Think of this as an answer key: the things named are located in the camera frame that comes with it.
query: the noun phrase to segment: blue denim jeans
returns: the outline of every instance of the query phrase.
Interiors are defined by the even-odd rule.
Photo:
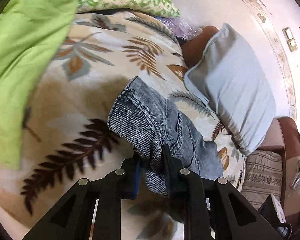
[[[140,154],[148,188],[165,194],[161,147],[167,144],[171,155],[185,168],[202,178],[215,180],[223,174],[212,141],[204,141],[190,119],[177,106],[133,78],[114,102],[108,127],[129,141]]]

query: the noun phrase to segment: light switch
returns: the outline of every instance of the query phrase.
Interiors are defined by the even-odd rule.
[[[287,40],[289,50],[291,52],[297,50],[298,47],[297,47],[296,41],[295,41],[295,39],[292,35],[292,32],[291,32],[290,28],[289,27],[284,28],[284,29],[282,29],[282,31],[283,31],[283,34],[284,34],[286,40]]]
[[[295,50],[298,49],[298,47],[296,45],[296,41],[294,40],[294,38],[291,39],[291,40],[288,40],[287,43],[288,43],[288,46],[289,46],[289,49],[290,49],[291,52],[294,52]]]
[[[292,35],[290,28],[285,29],[285,32],[286,32],[288,40],[293,39],[293,35]]]

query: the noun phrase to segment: lime green comforter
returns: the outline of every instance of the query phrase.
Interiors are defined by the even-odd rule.
[[[10,168],[19,168],[28,97],[67,36],[76,6],[77,0],[11,0],[0,15],[0,163]]]

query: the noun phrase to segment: brown cushion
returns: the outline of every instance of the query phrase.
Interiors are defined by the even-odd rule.
[[[279,121],[277,119],[273,119],[263,142],[258,147],[258,150],[277,152],[283,148],[284,141]]]
[[[258,209],[273,194],[279,201],[282,187],[282,159],[274,152],[254,151],[246,160],[241,194]]]

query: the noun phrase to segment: white pillowcase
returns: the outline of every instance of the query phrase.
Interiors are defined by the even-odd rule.
[[[203,55],[185,74],[185,86],[220,116],[248,155],[262,143],[276,112],[268,80],[251,46],[229,24]]]

